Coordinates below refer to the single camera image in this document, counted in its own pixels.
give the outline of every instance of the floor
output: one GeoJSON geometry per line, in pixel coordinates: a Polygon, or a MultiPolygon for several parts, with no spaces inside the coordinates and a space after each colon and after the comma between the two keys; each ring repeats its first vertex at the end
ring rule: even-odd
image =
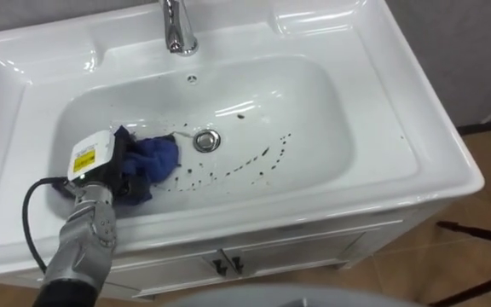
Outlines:
{"type": "MultiPolygon", "coordinates": [[[[435,221],[451,220],[491,229],[491,132],[469,135],[464,139],[486,178],[482,191],[456,201],[352,269],[305,269],[218,287],[252,282],[295,282],[361,289],[427,304],[491,279],[490,242],[434,226],[435,221]]],[[[100,299],[96,306],[159,306],[207,288],[213,287],[162,294],[148,304],[100,299]]],[[[0,307],[31,306],[35,297],[36,291],[33,289],[0,285],[0,307]]],[[[491,293],[460,305],[466,306],[490,307],[491,293]]]]}

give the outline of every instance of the sink drain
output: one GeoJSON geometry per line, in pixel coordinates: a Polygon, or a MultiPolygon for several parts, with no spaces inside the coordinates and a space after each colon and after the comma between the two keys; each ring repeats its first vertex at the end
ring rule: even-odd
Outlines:
{"type": "Polygon", "coordinates": [[[210,153],[221,145],[221,136],[215,130],[205,129],[193,137],[193,145],[201,153],[210,153]]]}

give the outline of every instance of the white ceramic sink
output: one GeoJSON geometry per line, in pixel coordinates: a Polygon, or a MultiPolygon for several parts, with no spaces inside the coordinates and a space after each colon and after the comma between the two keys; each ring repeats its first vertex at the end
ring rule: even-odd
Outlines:
{"type": "MultiPolygon", "coordinates": [[[[188,15],[190,57],[166,50],[157,4],[0,32],[0,264],[29,260],[27,188],[64,176],[76,142],[120,125],[174,133],[182,165],[151,201],[118,208],[120,251],[482,186],[383,1],[195,0],[188,15]],[[222,144],[199,153],[190,136],[206,128],[222,144]]],[[[51,188],[34,194],[43,255],[71,206],[51,188]]]]}

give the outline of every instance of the gray wall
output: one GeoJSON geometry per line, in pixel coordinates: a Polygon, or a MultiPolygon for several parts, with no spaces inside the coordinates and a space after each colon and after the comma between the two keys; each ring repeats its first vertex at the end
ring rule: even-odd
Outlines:
{"type": "MultiPolygon", "coordinates": [[[[491,114],[491,0],[387,1],[453,122],[470,125],[487,118],[491,114]]],[[[149,2],[0,0],[0,30],[149,2]]]]}

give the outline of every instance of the blue rag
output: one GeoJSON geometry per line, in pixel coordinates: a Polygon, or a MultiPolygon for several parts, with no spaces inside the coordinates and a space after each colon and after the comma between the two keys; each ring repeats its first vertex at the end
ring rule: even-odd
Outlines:
{"type": "MultiPolygon", "coordinates": [[[[120,126],[114,135],[128,139],[129,145],[122,165],[124,175],[144,178],[150,185],[163,182],[178,165],[179,149],[172,135],[136,141],[123,126],[120,126]]],[[[152,197],[147,190],[139,202],[128,205],[139,205],[152,197]]]]}

